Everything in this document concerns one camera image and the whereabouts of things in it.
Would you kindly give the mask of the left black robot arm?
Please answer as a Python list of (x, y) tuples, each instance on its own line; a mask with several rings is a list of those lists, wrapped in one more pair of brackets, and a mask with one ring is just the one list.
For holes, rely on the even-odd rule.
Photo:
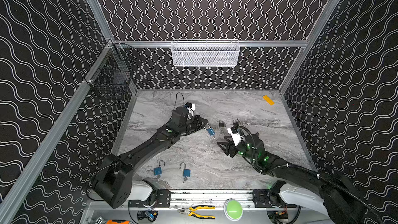
[(89, 180), (89, 186), (112, 208), (120, 207), (133, 191), (136, 171), (157, 154), (169, 149), (182, 136), (191, 135), (208, 126), (208, 120), (193, 115), (187, 107), (179, 106), (170, 119), (157, 129), (146, 142), (121, 155), (110, 154), (100, 170)]

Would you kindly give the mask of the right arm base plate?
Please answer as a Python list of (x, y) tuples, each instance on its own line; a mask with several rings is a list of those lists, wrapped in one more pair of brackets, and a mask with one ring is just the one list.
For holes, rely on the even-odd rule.
[(280, 190), (259, 190), (255, 189), (252, 192), (252, 201), (255, 208), (296, 208), (295, 204), (288, 204), (284, 202), (279, 195)]

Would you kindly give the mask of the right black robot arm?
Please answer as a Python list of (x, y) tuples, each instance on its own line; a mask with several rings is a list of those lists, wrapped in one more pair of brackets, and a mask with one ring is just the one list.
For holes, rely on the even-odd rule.
[(377, 210), (366, 203), (346, 176), (335, 177), (290, 163), (266, 151), (258, 133), (253, 134), (237, 123), (224, 140), (218, 146), (227, 156), (240, 155), (259, 174), (287, 180), (320, 197), (322, 206), (336, 224), (359, 224), (366, 212), (371, 213), (378, 224), (382, 223)]

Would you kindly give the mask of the black padlock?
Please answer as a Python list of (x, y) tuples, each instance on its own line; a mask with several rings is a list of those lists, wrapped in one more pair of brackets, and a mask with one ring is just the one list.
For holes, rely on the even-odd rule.
[(239, 121), (238, 120), (233, 120), (233, 127), (238, 129), (239, 128)]
[(220, 127), (220, 128), (223, 128), (223, 127), (225, 127), (225, 126), (226, 126), (226, 124), (224, 123), (224, 121), (220, 120), (220, 121), (219, 121), (219, 127)]

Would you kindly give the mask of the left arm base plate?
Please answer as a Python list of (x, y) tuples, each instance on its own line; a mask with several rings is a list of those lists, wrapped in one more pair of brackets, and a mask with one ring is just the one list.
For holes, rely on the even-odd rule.
[(171, 192), (167, 189), (155, 189), (145, 201), (128, 200), (131, 208), (168, 208), (170, 207)]

